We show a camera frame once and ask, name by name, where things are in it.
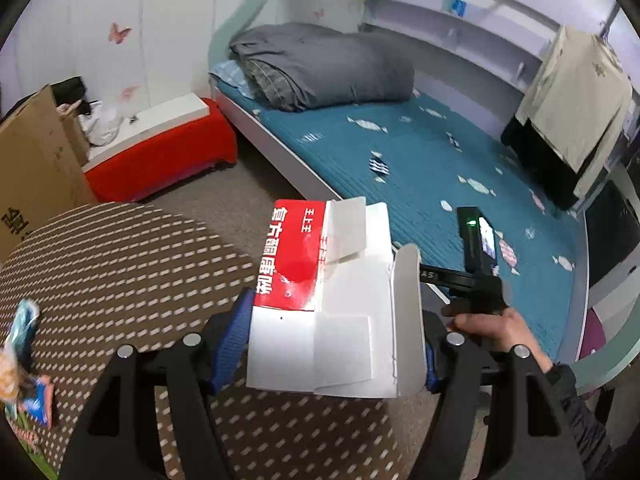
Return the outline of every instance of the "screw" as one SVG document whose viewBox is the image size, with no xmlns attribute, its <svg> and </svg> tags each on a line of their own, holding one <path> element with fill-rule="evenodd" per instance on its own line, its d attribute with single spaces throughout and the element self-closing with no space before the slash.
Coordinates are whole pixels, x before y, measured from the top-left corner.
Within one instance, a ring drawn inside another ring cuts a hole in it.
<svg viewBox="0 0 640 480">
<path fill-rule="evenodd" d="M 133 346 L 122 345 L 120 348 L 118 348 L 118 351 L 116 353 L 118 354 L 119 358 L 127 359 L 133 355 Z"/>
<path fill-rule="evenodd" d="M 524 345 L 516 345 L 513 348 L 513 353 L 516 354 L 521 359 L 526 359 L 531 355 L 531 350 L 529 350 Z"/>
<path fill-rule="evenodd" d="M 447 334 L 447 343 L 453 346 L 460 346 L 465 343 L 465 337 L 460 332 L 449 332 Z"/>
<path fill-rule="evenodd" d="M 187 334 L 182 338 L 182 342 L 185 346 L 198 346 L 200 341 L 202 341 L 202 337 L 200 334 L 196 333 Z"/>
</svg>

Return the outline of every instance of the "folded blanket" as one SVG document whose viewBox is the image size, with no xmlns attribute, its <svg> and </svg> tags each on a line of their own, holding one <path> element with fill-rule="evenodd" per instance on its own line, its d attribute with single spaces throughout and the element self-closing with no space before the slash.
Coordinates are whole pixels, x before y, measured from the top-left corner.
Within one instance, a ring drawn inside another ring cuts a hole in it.
<svg viewBox="0 0 640 480">
<path fill-rule="evenodd" d="M 408 100 L 414 67 L 389 41 L 382 34 L 287 23 L 252 28 L 230 47 L 271 105 L 300 111 Z"/>
</svg>

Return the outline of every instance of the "blue mattress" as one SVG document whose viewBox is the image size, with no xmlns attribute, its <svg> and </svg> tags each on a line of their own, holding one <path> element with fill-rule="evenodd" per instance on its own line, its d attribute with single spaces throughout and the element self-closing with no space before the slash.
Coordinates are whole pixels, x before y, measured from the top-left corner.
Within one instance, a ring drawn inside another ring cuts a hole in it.
<svg viewBox="0 0 640 480">
<path fill-rule="evenodd" d="M 497 259 L 513 306 L 555 357 L 572 294 L 578 224 L 536 191 L 503 145 L 418 92 L 405 103 L 287 113 L 219 87 L 341 197 L 386 202 L 394 244 L 417 244 L 425 264 L 463 270 L 455 208 L 478 206 L 502 235 Z"/>
</svg>

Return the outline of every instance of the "black sleeve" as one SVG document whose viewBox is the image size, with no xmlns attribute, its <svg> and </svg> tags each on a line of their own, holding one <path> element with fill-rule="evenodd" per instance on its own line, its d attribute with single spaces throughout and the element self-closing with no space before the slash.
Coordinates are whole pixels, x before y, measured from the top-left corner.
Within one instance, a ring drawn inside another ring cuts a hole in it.
<svg viewBox="0 0 640 480">
<path fill-rule="evenodd" d="M 612 459 L 607 430 L 575 391 L 575 376 L 567 365 L 555 365 L 546 374 L 566 413 L 589 480 L 603 471 Z"/>
</svg>

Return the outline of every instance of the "hand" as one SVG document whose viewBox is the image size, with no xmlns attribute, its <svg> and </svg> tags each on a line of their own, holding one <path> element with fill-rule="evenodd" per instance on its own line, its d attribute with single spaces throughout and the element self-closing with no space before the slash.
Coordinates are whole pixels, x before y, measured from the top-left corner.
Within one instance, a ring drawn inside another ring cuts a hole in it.
<svg viewBox="0 0 640 480">
<path fill-rule="evenodd" d="M 455 316 L 449 326 L 450 330 L 460 330 L 467 334 L 489 338 L 493 341 L 493 349 L 497 352 L 508 352 L 516 345 L 524 345 L 531 350 L 543 373 L 546 374 L 551 370 L 553 361 L 542 351 L 527 322 L 517 310 L 507 308 L 501 316 L 468 314 L 468 310 L 468 302 L 459 299 L 443 307 L 443 316 Z"/>
</svg>

